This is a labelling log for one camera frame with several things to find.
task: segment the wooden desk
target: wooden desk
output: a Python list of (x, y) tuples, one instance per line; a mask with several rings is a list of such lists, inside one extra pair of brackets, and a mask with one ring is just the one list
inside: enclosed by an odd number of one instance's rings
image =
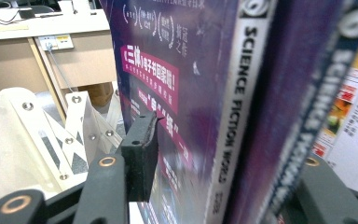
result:
[(96, 15), (64, 15), (0, 25), (0, 90), (23, 87), (50, 91), (64, 120), (68, 87), (57, 66), (43, 51), (39, 36), (70, 34), (73, 49), (54, 50), (71, 88), (117, 80), (109, 24), (101, 9)]

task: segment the cable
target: cable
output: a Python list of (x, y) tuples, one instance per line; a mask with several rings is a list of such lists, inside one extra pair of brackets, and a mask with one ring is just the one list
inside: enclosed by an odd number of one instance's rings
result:
[(20, 10), (17, 10), (16, 14), (14, 14), (13, 18), (11, 18), (9, 21), (4, 21), (4, 20), (0, 19), (0, 24), (9, 25), (9, 24), (11, 24), (13, 22), (16, 22), (16, 21), (13, 21), (13, 20), (14, 20), (14, 18), (16, 18), (17, 14), (19, 14), (19, 12), (20, 12)]
[(68, 80), (66, 79), (65, 74), (63, 73), (63, 71), (61, 70), (61, 68), (58, 66), (58, 63), (57, 63), (57, 61), (56, 61), (56, 59), (55, 59), (55, 57), (54, 57), (54, 55), (53, 55), (53, 52), (52, 52), (52, 46), (51, 46), (51, 44), (46, 45), (46, 48), (48, 49), (48, 52), (50, 53), (51, 58), (53, 59), (53, 62), (55, 63), (55, 65), (56, 65), (58, 71), (60, 72), (61, 77), (62, 77), (63, 80), (65, 81), (66, 86), (68, 87), (69, 91), (74, 92), (74, 90), (72, 90), (72, 88), (70, 87), (69, 82), (68, 82)]

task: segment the power outlet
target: power outlet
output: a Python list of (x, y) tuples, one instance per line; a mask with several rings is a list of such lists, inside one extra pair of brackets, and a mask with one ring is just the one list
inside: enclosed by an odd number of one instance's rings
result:
[(43, 50), (72, 49), (74, 47), (71, 36), (69, 35), (39, 36), (39, 41)]

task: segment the white cable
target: white cable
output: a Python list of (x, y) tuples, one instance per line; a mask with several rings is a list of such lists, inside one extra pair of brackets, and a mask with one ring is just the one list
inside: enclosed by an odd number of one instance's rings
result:
[(58, 71), (60, 72), (61, 77), (62, 77), (63, 80), (65, 81), (66, 86), (68, 87), (69, 91), (74, 92), (74, 90), (72, 90), (72, 88), (70, 87), (69, 82), (68, 82), (68, 80), (66, 79), (65, 74), (63, 73), (63, 71), (61, 70), (61, 68), (58, 66), (58, 63), (57, 63), (57, 61), (56, 61), (56, 59), (55, 59), (55, 57), (54, 57), (54, 55), (53, 55), (53, 52), (52, 52), (52, 50), (51, 50), (51, 49), (52, 49), (51, 44), (49, 44), (49, 45), (46, 44), (46, 48), (48, 49), (48, 52), (50, 53), (51, 58), (53, 59), (53, 62), (55, 63), (55, 65), (56, 65)]

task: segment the purple book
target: purple book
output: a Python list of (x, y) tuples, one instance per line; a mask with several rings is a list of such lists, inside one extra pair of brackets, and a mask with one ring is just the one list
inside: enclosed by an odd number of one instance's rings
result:
[(358, 48), (358, 0), (281, 1), (226, 223), (276, 216), (294, 190)]
[(145, 223), (222, 222), (276, 2), (101, 0), (126, 129), (165, 118)]

